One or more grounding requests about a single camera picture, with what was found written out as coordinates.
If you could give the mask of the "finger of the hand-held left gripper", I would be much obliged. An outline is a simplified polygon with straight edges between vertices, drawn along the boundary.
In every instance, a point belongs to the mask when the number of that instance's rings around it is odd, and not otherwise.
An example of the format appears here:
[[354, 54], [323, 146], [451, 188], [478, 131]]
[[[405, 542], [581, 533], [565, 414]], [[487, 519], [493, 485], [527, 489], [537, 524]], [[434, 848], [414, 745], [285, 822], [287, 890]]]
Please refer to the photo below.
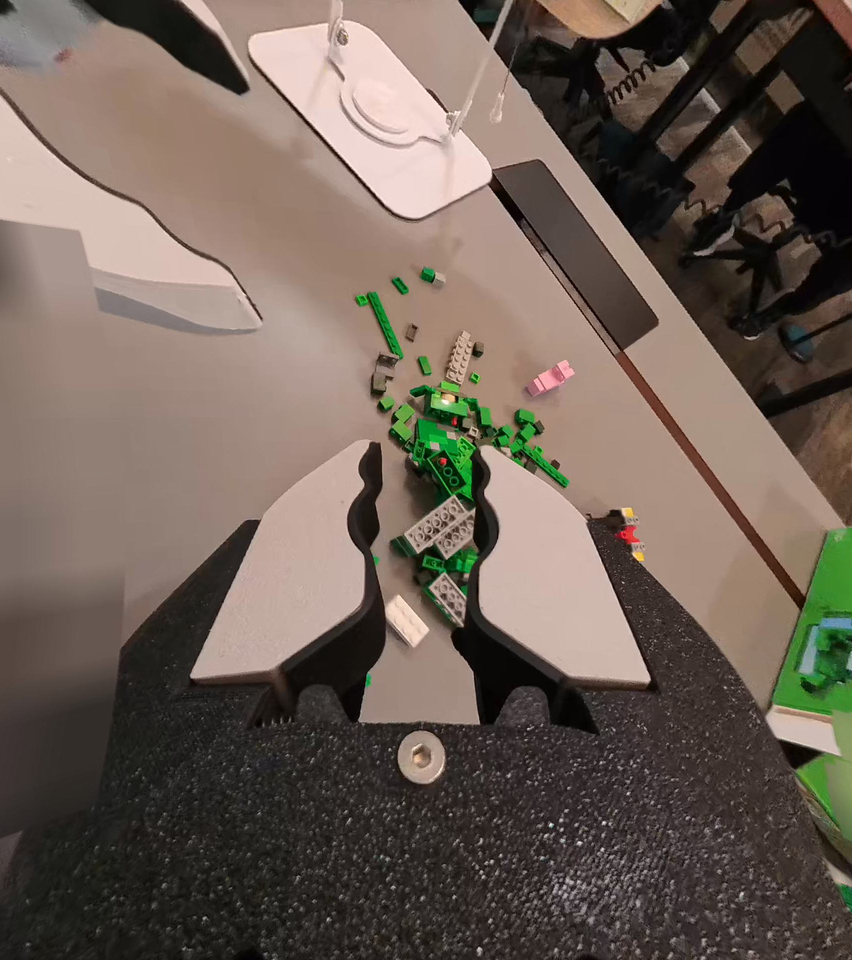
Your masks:
[[152, 40], [194, 74], [237, 95], [249, 92], [248, 74], [204, 2], [90, 1], [88, 4], [113, 25]]
[[142, 204], [67, 162], [0, 90], [0, 219], [80, 234], [99, 309], [184, 332], [253, 332], [262, 316], [235, 275]]

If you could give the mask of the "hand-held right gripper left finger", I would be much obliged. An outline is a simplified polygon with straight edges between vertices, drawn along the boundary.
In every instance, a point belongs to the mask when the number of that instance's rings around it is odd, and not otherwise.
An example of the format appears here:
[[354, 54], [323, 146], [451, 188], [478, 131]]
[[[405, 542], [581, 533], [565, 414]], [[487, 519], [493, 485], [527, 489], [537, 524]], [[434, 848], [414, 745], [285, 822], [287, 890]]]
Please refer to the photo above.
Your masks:
[[288, 713], [307, 689], [326, 687], [360, 720], [386, 640], [372, 552], [382, 488], [382, 446], [360, 439], [274, 501], [192, 666], [194, 684], [267, 685]]

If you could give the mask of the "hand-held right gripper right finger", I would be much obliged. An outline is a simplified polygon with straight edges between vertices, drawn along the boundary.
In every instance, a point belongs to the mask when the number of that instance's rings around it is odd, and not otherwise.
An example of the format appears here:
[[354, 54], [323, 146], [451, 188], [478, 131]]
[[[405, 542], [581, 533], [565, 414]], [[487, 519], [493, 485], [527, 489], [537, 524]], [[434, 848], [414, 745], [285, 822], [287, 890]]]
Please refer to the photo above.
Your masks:
[[648, 691], [646, 659], [586, 517], [501, 450], [472, 457], [476, 503], [462, 626], [480, 724], [494, 724], [520, 688], [540, 692], [547, 720], [588, 727], [586, 690]]

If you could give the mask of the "pink brick pig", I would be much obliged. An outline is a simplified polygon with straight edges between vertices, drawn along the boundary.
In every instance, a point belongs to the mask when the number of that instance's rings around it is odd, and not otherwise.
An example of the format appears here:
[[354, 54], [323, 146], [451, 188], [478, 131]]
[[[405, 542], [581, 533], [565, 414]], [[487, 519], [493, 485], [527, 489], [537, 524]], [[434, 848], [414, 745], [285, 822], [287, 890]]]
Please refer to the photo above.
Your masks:
[[537, 398], [564, 385], [574, 375], [575, 371], [568, 361], [559, 361], [533, 378], [527, 384], [526, 392], [530, 397]]

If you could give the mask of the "grey desk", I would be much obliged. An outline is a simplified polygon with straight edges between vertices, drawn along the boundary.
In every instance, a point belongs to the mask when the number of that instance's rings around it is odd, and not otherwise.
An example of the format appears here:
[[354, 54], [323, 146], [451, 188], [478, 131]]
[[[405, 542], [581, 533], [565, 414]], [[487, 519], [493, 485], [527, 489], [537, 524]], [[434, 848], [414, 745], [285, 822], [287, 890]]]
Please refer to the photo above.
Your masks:
[[[466, 123], [493, 167], [540, 160], [658, 326], [614, 355], [491, 189], [423, 222], [393, 217], [258, 72], [236, 97], [109, 25], [46, 74], [0, 67], [0, 90], [83, 174], [224, 262], [261, 329], [174, 332], [109, 318], [130, 410], [123, 486], [130, 634], [232, 533], [360, 439], [384, 447], [384, 597], [430, 625], [389, 639], [362, 719], [475, 723], [471, 672], [390, 537], [427, 509], [369, 393], [383, 338], [355, 295], [376, 290], [436, 366], [460, 330], [484, 342], [480, 399], [497, 423], [553, 363], [575, 377], [540, 405], [547, 457], [583, 513], [636, 510], [647, 570], [707, 631], [764, 708], [825, 533], [842, 520], [501, 62]], [[446, 284], [420, 279], [430, 267]], [[399, 295], [392, 277], [409, 288]]]

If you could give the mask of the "red yellow grey brick assembly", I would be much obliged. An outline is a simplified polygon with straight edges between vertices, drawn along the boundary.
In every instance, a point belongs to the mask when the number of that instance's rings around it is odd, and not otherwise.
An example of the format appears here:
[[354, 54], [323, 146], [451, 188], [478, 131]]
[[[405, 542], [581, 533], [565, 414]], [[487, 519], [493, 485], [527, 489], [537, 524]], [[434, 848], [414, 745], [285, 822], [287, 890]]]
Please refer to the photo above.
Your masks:
[[646, 546], [640, 535], [639, 518], [635, 510], [630, 507], [614, 508], [602, 518], [602, 521], [614, 536], [626, 545], [637, 562], [645, 562]]

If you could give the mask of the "white brick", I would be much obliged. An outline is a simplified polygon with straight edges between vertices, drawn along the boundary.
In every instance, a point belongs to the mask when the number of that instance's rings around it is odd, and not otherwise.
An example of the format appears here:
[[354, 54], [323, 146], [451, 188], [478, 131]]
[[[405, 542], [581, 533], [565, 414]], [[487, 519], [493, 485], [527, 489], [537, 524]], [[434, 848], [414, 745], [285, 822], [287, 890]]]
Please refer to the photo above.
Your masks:
[[385, 603], [384, 614], [389, 630], [409, 649], [418, 647], [430, 631], [426, 622], [400, 594]]

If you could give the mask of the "pile of green bricks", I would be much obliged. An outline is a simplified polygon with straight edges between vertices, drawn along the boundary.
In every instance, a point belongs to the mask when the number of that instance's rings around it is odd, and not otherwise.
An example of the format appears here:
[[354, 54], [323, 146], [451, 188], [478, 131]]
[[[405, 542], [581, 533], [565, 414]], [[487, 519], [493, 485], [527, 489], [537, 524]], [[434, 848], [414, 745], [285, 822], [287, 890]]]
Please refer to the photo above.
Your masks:
[[389, 412], [388, 433], [405, 452], [407, 468], [434, 493], [432, 510], [393, 537], [390, 546], [417, 562], [422, 592], [450, 623], [461, 626], [479, 557], [473, 461], [480, 448], [490, 446], [564, 489], [569, 479], [557, 460], [546, 458], [539, 439], [544, 425], [527, 408], [517, 409], [512, 422], [497, 424], [488, 406], [444, 380], [411, 388], [408, 400]]

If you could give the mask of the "long green plate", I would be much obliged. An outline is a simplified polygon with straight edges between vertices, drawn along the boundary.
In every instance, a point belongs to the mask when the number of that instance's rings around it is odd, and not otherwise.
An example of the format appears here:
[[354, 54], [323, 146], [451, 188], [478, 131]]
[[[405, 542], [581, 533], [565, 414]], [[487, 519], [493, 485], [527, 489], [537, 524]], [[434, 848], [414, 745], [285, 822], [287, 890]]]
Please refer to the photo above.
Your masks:
[[384, 336], [384, 341], [388, 346], [388, 351], [396, 356], [398, 359], [404, 358], [404, 351], [400, 344], [399, 338], [397, 337], [395, 330], [392, 326], [390, 319], [388, 318], [382, 300], [379, 294], [375, 291], [369, 291], [366, 293], [368, 303], [373, 310], [376, 322], [382, 331]]

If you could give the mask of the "white tray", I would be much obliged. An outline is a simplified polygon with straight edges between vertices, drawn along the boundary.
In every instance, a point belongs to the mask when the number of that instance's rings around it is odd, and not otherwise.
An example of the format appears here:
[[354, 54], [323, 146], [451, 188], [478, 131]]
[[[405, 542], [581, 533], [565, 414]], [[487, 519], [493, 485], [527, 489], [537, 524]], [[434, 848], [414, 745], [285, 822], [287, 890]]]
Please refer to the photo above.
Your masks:
[[369, 27], [338, 19], [261, 31], [254, 66], [393, 215], [421, 221], [488, 186], [489, 161]]

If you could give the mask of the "green toy set box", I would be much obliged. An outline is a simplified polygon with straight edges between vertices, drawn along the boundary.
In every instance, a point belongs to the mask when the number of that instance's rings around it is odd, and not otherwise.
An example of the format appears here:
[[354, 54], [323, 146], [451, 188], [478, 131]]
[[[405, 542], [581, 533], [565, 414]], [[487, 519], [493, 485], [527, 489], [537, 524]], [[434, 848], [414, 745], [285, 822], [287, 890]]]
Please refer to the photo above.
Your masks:
[[852, 714], [852, 527], [825, 536], [767, 723], [780, 742], [839, 758], [837, 714]]

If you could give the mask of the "white stand rod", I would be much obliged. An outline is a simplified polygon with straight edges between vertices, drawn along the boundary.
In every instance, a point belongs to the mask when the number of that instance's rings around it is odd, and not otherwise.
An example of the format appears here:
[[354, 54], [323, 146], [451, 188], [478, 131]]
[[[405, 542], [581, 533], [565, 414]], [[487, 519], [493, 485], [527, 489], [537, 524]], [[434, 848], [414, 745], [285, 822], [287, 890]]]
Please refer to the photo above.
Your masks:
[[488, 39], [487, 46], [480, 60], [480, 64], [470, 82], [461, 108], [448, 111], [446, 114], [446, 131], [444, 133], [442, 143], [451, 143], [461, 129], [465, 118], [475, 100], [483, 76], [487, 68], [490, 66], [493, 54], [496, 53], [496, 46], [499, 43], [500, 37], [504, 30], [505, 22], [512, 10], [512, 7], [514, 6], [514, 3], [514, 1], [504, 1]]

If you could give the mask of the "black table leg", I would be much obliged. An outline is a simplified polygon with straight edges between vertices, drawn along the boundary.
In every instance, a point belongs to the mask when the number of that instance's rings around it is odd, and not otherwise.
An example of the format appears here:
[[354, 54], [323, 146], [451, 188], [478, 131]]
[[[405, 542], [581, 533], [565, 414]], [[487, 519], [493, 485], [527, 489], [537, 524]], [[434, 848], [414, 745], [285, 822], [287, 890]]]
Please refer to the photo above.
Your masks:
[[756, 406], [766, 419], [802, 409], [816, 402], [852, 389], [852, 367], [788, 393], [767, 391], [756, 400]]

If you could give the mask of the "black office chair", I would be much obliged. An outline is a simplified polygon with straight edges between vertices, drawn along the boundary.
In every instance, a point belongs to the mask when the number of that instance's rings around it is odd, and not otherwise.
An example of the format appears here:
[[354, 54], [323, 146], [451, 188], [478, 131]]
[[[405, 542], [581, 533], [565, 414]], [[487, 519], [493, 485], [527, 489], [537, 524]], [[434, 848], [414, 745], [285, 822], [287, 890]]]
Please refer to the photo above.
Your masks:
[[[808, 102], [792, 107], [734, 171], [724, 202], [699, 217], [680, 259], [738, 259], [751, 271], [744, 313], [728, 325], [747, 341], [785, 318], [805, 314], [852, 290], [852, 155]], [[764, 239], [743, 227], [744, 208], [778, 197], [792, 222]], [[797, 286], [759, 308], [765, 283], [782, 285], [778, 252], [802, 239], [817, 258]]]

